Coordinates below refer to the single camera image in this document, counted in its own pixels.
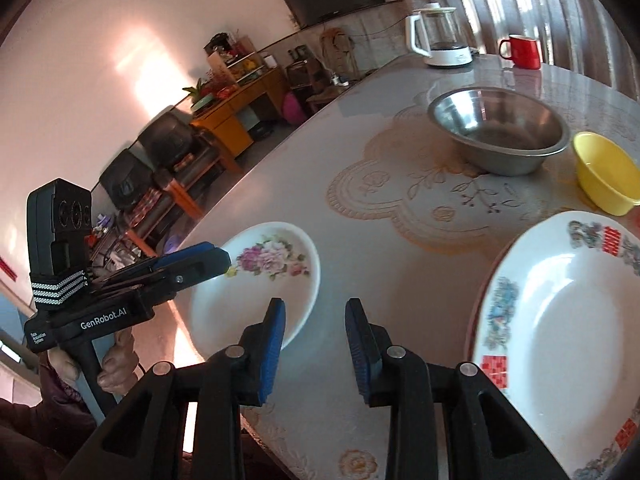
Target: oval plate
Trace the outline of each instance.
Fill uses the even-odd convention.
[[[574,480],[604,479],[640,422],[640,240],[569,211],[524,233],[495,269],[470,360]]]
[[[206,359],[237,344],[245,327],[262,321],[271,298],[282,298],[287,306],[284,348],[318,296],[316,246],[295,225],[267,222],[241,232],[222,248],[231,257],[229,271],[193,290],[189,329],[194,346]]]

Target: metal screw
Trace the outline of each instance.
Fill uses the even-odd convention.
[[[386,354],[393,359],[402,359],[406,355],[406,350],[401,346],[390,346],[386,349]]]
[[[473,377],[478,373],[478,367],[473,363],[462,363],[460,365],[460,373],[467,377]]]
[[[152,368],[155,375],[167,375],[171,371],[171,364],[167,361],[160,361]]]
[[[244,355],[244,348],[240,345],[231,345],[225,350],[225,355],[227,357],[231,357],[232,359],[237,359]]]

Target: yellow bowl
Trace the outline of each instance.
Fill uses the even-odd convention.
[[[578,182],[605,212],[622,216],[640,205],[640,170],[625,150],[593,132],[574,137]]]

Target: metal basin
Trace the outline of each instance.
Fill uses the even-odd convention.
[[[558,113],[502,88],[447,92],[431,103],[429,116],[451,134],[469,162],[505,176],[535,171],[569,143],[569,127]]]

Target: curtain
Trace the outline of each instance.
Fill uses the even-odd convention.
[[[471,46],[497,54],[509,34],[536,38],[543,61],[615,88],[638,100],[639,65],[599,0],[405,0],[414,9],[428,2],[458,8]]]

